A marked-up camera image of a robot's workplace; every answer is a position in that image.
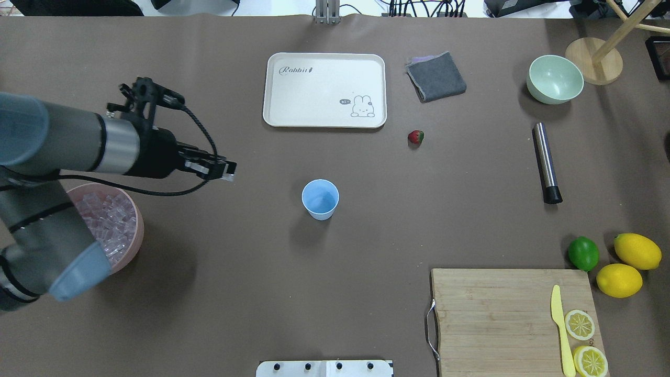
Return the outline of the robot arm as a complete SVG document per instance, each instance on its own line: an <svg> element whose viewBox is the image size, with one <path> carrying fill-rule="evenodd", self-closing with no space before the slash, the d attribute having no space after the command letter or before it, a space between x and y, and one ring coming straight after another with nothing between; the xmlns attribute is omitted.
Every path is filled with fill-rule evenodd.
<svg viewBox="0 0 670 377"><path fill-rule="evenodd" d="M120 86L124 104L107 115L2 93L2 222L14 244L2 248L2 313L44 294L68 301L111 273L62 180L107 181L89 173L162 179L175 170L232 181L237 164L218 153L177 92Z"/></svg>

